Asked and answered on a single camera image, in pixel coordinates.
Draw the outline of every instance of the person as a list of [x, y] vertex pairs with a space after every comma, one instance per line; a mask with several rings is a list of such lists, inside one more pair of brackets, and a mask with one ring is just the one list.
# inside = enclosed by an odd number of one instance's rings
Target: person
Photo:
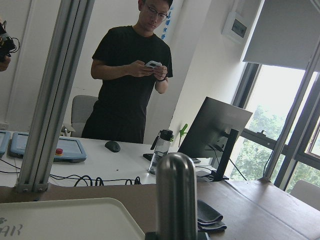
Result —
[[4, 61], [0, 61], [0, 72], [7, 70], [11, 59], [8, 56], [4, 56]]
[[[147, 105], [153, 88], [160, 94], [173, 76], [169, 46], [154, 34], [168, 17], [172, 0], [138, 0], [133, 26], [111, 28], [92, 56], [91, 76], [102, 80], [82, 137], [143, 143]], [[161, 63], [151, 68], [149, 61]]]

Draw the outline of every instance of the office chair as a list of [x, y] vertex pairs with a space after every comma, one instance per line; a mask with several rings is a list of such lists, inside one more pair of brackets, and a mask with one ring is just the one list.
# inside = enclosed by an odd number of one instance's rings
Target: office chair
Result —
[[63, 123], [61, 132], [66, 136], [81, 138], [86, 121], [93, 111], [94, 104], [98, 100], [96, 96], [77, 95], [72, 100], [71, 125]]
[[320, 187], [303, 180], [298, 180], [290, 194], [320, 211]]

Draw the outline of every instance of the white phone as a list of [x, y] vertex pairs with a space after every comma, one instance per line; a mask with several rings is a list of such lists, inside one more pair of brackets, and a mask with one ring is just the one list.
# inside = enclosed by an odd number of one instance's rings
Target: white phone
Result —
[[154, 69], [156, 66], [162, 66], [162, 64], [156, 61], [149, 61], [145, 66]]

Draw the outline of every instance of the silver cylinder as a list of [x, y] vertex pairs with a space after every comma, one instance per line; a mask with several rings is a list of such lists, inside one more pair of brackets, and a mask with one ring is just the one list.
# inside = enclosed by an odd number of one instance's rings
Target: silver cylinder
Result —
[[197, 186], [195, 166], [185, 154], [161, 158], [156, 173], [158, 240], [196, 240]]

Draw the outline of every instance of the man's right hand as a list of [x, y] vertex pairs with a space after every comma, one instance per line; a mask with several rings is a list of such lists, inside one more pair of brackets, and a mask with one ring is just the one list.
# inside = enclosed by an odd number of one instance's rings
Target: man's right hand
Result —
[[0, 72], [7, 70], [11, 59], [8, 56], [4, 56], [4, 61], [0, 61]]
[[137, 60], [128, 65], [128, 73], [134, 77], [149, 76], [154, 73], [153, 68], [145, 66], [143, 61]]

